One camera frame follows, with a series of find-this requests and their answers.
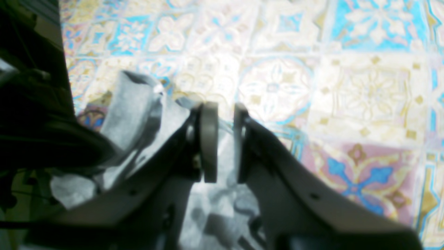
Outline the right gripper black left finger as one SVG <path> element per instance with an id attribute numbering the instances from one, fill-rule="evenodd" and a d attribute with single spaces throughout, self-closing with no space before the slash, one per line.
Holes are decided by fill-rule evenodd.
<path id="1" fill-rule="evenodd" d="M 38 222 L 26 250 L 174 250 L 191 188 L 217 182 L 218 104 L 189 118 L 127 180 L 69 211 Z"/>

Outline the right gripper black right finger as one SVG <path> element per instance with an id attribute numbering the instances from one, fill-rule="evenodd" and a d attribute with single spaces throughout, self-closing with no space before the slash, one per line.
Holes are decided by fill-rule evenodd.
<path id="1" fill-rule="evenodd" d="M 268 250 L 420 250 L 414 231 L 349 201 L 234 108 L 237 181 L 257 199 Z"/>

